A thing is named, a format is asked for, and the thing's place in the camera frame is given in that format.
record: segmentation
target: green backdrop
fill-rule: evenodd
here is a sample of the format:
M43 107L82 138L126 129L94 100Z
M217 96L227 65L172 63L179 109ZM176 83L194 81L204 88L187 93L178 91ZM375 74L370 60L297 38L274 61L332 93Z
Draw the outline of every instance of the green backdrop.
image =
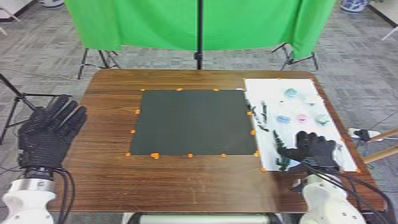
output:
M195 50L197 0L66 0L87 48ZM204 0L204 50L277 46L311 55L334 0Z

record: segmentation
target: black glove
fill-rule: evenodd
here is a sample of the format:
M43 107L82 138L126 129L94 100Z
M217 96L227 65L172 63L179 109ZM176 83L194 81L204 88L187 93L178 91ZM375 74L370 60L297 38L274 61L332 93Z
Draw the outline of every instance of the black glove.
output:
M327 141L325 137L304 131L297 133L297 149L283 151L283 156L316 167L338 167L332 152L336 142Z
M69 97L62 95L46 109L37 107L20 128L18 144L23 152L18 160L21 168L62 167L73 138L87 119L85 107L76 109L76 101L71 101L69 104L68 101Z

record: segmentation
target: glove finger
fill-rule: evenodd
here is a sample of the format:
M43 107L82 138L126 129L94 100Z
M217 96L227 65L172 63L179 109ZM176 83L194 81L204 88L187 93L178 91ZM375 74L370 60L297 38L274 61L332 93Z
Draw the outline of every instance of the glove finger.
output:
M46 110L43 107L37 107L30 115L28 121L21 125L18 134L21 135L32 133L37 129L41 129L44 127L44 121L46 121Z
M336 145L338 145L336 141L329 140L325 144L327 144L327 148L334 150L336 149Z
M318 137L318 144L325 144L325 142L327 142L327 139L325 139L323 136L320 136L320 137Z
M300 131L295 135L295 145L299 149L307 148L307 132Z
M59 114L59 111L62 107L66 106L68 101L69 101L69 97L66 95L60 95L53 103L50 103L46 107L48 122L52 121L55 115Z
M307 135L309 145L316 142L316 138L318 138L318 135L314 134L314 132L311 132Z
M82 117L85 117L85 107L80 107L78 110L75 111L71 117L68 118L64 124L60 125L60 128L59 128L59 134L62 136L68 135L68 133L71 132L71 130L75 129L75 127L78 126L78 122L82 120Z
M50 123L50 126L48 126L48 130L55 130L66 120L66 118L69 117L75 109L78 107L78 102L73 100L68 104L68 106L64 107L62 111L59 112L57 116L55 116L55 119Z
M80 129L84 127L84 124L85 124L85 121L87 121L87 114L85 116L80 118L80 121L76 122L76 126L75 128L71 129L68 135L66 135L66 141L71 142L73 138L76 137L78 135L78 132L80 132Z

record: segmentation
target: floor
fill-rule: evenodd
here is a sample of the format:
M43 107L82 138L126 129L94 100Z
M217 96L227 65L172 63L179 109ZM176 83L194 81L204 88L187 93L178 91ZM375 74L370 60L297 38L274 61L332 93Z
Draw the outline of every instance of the floor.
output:
M76 99L91 82L96 68L87 68L84 79L76 80L82 60L82 44L66 8L48 10L34 5L20 16L21 22L2 23L9 36L0 35L0 72L21 91L30 93L68 93ZM387 131L398 126L398 114L373 127L377 122L398 111L398 33L382 42L391 26L366 9L350 15L334 9L325 32L320 38L316 55L320 70L311 61L290 66L286 70L304 70L316 74L330 97L332 105L346 127ZM272 49L206 52L206 69L279 70L283 53ZM192 52L128 47L115 57L123 68L194 69ZM96 52L89 61L100 63ZM34 98L44 105L46 99ZM0 125L5 122L12 104L12 93L0 87ZM28 115L18 108L16 120ZM359 147L361 153L373 153L396 144L386 140ZM16 166L16 136L9 131L0 146L0 165ZM398 155L371 163L370 171L378 187L391 196L398 208ZM0 195L18 173L0 175ZM0 220L7 208L0 203ZM123 214L76 213L68 223L121 223Z

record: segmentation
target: chair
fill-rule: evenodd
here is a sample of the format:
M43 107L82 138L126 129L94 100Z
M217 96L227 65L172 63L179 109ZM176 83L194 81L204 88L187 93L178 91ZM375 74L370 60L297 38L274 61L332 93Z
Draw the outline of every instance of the chair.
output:
M18 19L18 17L14 16L14 14L9 12L9 10L4 8L4 6L0 5L0 10L4 10L4 12L9 14L11 18L21 22L21 20ZM4 33L4 35L7 35L7 32L4 30L4 28L0 27L0 32Z

